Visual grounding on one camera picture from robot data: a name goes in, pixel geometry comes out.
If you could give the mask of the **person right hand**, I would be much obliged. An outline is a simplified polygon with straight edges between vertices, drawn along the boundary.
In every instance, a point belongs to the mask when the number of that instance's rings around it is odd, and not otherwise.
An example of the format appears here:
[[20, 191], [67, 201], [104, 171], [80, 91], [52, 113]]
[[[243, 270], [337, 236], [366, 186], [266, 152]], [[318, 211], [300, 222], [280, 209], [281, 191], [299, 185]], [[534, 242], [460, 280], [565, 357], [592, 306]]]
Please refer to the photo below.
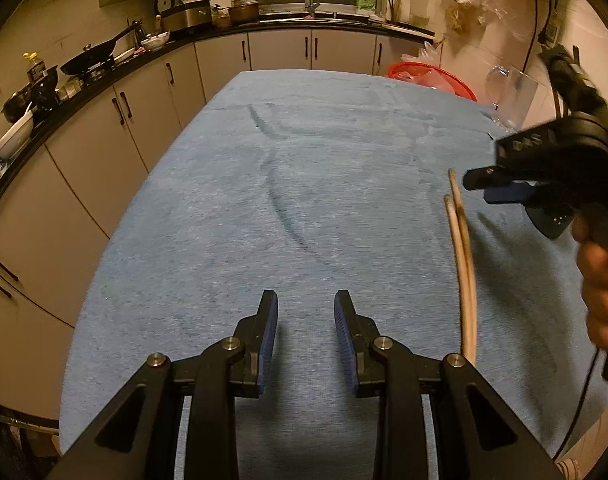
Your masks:
[[587, 333], [596, 347], [608, 351], [608, 252], [592, 240], [582, 216], [574, 219], [572, 236], [578, 244], [576, 265], [583, 279]]

